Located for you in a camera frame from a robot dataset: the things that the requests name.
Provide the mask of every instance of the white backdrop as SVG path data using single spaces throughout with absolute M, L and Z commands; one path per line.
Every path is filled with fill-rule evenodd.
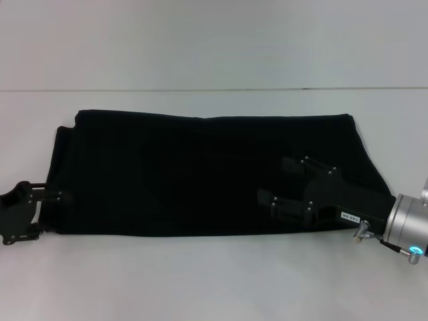
M 422 0 L 0 0 L 0 193 L 45 181 L 56 128 L 97 108 L 349 113 L 393 194 L 417 197 L 427 12 Z M 352 231 L 52 234 L 0 246 L 0 319 L 420 320 L 427 272 Z

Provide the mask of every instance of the white table surface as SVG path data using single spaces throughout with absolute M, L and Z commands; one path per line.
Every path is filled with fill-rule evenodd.
M 426 320 L 428 261 L 352 233 L 45 234 L 0 247 L 0 320 Z

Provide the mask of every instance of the black cloth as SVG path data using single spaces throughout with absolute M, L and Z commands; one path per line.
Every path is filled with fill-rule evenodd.
M 304 156 L 390 195 L 349 115 L 187 118 L 85 110 L 74 128 L 58 129 L 47 179 L 72 198 L 43 204 L 39 221 L 58 233 L 140 236 L 348 227 L 332 221 L 307 228 L 257 206 L 258 189 L 302 198 L 307 182 L 287 180 L 282 160 Z

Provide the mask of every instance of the label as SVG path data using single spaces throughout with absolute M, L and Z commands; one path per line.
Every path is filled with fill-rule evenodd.
M 340 214 L 340 217 L 354 223 L 360 223 L 360 218 L 358 216 L 354 216 L 345 212 L 342 212 L 342 214 Z

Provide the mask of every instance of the blue indicator light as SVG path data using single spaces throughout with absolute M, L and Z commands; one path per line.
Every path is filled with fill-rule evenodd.
M 417 246 L 411 246 L 410 251 L 412 251 L 413 253 L 416 253 L 416 254 L 421 254 L 421 255 L 423 254 L 422 249 L 418 248 Z

